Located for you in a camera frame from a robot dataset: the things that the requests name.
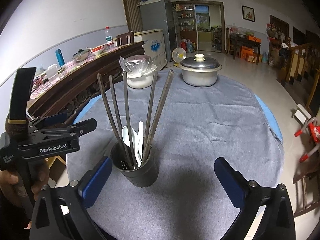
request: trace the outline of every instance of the pot lid knob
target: pot lid knob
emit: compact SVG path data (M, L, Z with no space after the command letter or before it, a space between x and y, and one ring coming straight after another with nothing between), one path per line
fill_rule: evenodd
M203 54L196 54L196 61L205 61L204 55Z

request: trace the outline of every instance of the white plastic spoon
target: white plastic spoon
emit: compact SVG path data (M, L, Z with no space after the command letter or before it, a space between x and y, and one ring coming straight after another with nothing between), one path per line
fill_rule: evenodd
M143 122L141 121L139 122L138 137L139 137L138 153L139 153L140 159L142 159Z
M139 145L139 137L136 131L131 127L131 133L132 133L132 144L134 149L134 156L136 157L138 167L141 166L141 157L138 153L138 145ZM129 141L129 133L128 133L128 126L124 126L122 128L122 139L124 143L130 147L130 141Z

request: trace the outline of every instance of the black utensil holder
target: black utensil holder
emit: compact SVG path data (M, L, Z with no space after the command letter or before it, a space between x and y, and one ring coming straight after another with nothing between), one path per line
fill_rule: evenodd
M130 154L130 147L127 145L125 145L125 147L127 147ZM111 149L110 158L113 161L115 168L119 170L133 185L136 187L148 187L157 180L159 167L157 167L154 161L153 154L149 154L145 163L135 170L130 170L124 156L125 153L117 142Z

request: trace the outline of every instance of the chopstick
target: chopstick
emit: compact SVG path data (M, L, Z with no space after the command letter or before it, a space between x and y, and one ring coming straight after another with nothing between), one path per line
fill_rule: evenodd
M153 98L154 98L154 95L155 95L157 76L158 76L158 71L155 70L155 72L153 73L152 86L151 86L151 91L150 91L148 113L147 113L147 120L146 120L146 132L145 132L145 135L144 135L145 143L144 143L144 146L143 146L142 153L146 152L147 139L148 139L148 136L149 136L150 121L151 121L152 106L153 106Z
M113 132L114 132L114 134L115 134L115 136L116 136L116 139L117 139L119 145L120 145L121 147L124 147L123 144L122 144L122 141L121 141L121 139L120 139L119 133L118 133L118 131L117 131L115 121L113 120L113 117L112 117L112 113L111 113L111 110L110 110L110 106L109 106L109 103L108 103L108 99L107 99L106 93L105 93L105 91L104 91L102 76L101 76L100 73L97 75L97 79L98 79L98 83L99 83L100 92L101 92L101 95L102 95L102 100L103 100L104 106L105 106L105 108L106 108L107 115L108 115L108 118L109 118L111 127L112 127L112 129L113 129ZM130 169L133 170L133 166L132 166L132 163L131 163L129 154L126 155L125 158L126 158L126 160L127 160L127 163L128 163L128 165L129 165Z
M125 107L125 118L127 120L127 127L128 127L128 135L129 135L129 141L130 141L130 150L133 160L133 166L136 169L136 157L134 155L134 149L133 149L133 143L132 143L132 131L131 131L131 125L130 125L130 113L129 113L129 100L128 100L128 81L127 81L127 73L126 71L123 72L123 83L124 83L124 107Z
M111 75L109 75L109 83L110 83L110 89L111 89L112 102L113 102L113 106L115 108L116 119L117 119L118 128L119 128L119 137L122 138L122 123L121 123L121 118L120 118L120 114L119 114L119 107L118 107L117 98L116 98L115 86L113 84L113 80L112 80L112 76ZM122 142L122 145L123 145L123 148L124 148L124 151L125 151L127 162L129 160L130 164L131 164L130 155L128 153L127 146L125 145L123 140L121 140L121 142Z
M122 137L122 135L121 135L122 123L121 123L120 114L119 114L119 107L118 107L117 98L116 98L115 86L113 84L113 80L112 80L111 75L109 76L109 83L110 83L112 102L113 102L113 106L114 106L115 112L116 112L116 119L117 119L117 124L118 124L118 128L119 128L119 136L121 138Z
M171 86L171 83L172 83L173 76L174 76L174 72L173 72L172 69L170 69L169 73L168 73L168 76L167 76L167 80L165 81L164 87L162 89L162 93L161 93L160 100L159 100L159 103L158 103L158 106L157 106L155 117L153 118L151 130L150 130L150 133L149 133L149 136L148 136L148 139L147 139L146 151L145 151L145 154L142 157L141 165L147 160L147 158L148 158L148 156L150 154L149 151L150 151L150 148L151 148L151 142L152 142L153 137L154 137L154 135L156 133L156 129L157 129L157 126L158 126L158 123L159 123L159 119L160 119L160 116L161 116L161 113L162 113L162 109L164 107L165 100L167 98L167 95L168 95L168 92L169 92L169 89L170 89L170 86Z

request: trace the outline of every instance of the white wall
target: white wall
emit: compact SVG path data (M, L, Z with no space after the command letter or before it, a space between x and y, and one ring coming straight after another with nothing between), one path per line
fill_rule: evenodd
M17 68L57 43L120 25L127 25L123 0L23 0L0 35L0 132Z
M210 26L221 25L220 5L209 4Z
M225 25L236 26L255 31L261 42L261 53L268 51L266 23L273 15L289 24L289 36L292 38L293 26L302 32L306 30L320 33L308 9L301 0L208 0L223 2ZM254 8L255 22L242 19L242 5Z

